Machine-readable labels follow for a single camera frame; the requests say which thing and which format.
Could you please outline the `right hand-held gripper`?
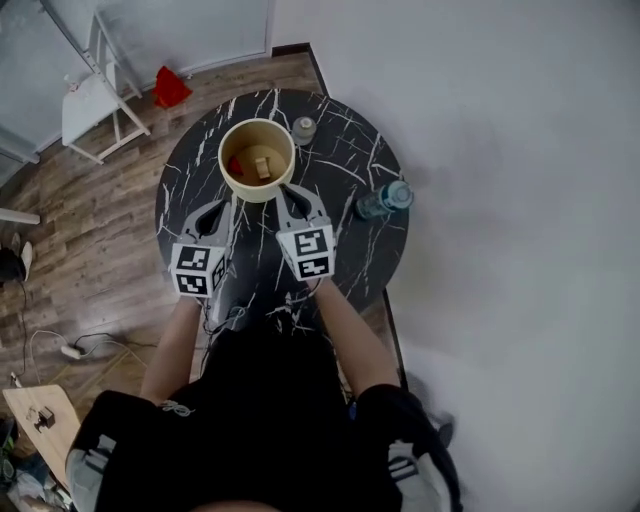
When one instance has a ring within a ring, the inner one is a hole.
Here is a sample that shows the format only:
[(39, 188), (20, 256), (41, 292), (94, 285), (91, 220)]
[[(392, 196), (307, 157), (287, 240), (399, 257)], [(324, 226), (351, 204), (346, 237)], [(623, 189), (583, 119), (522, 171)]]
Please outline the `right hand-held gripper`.
[(276, 239), (297, 281), (329, 277), (335, 271), (335, 236), (321, 198), (294, 184), (276, 193)]

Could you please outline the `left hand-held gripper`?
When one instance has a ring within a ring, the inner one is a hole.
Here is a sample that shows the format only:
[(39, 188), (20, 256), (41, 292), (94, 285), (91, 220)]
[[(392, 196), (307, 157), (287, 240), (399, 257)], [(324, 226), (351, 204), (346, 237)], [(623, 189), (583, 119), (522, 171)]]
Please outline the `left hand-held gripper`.
[(187, 215), (171, 250), (170, 274), (181, 297), (218, 301), (229, 267), (233, 202), (216, 199)]

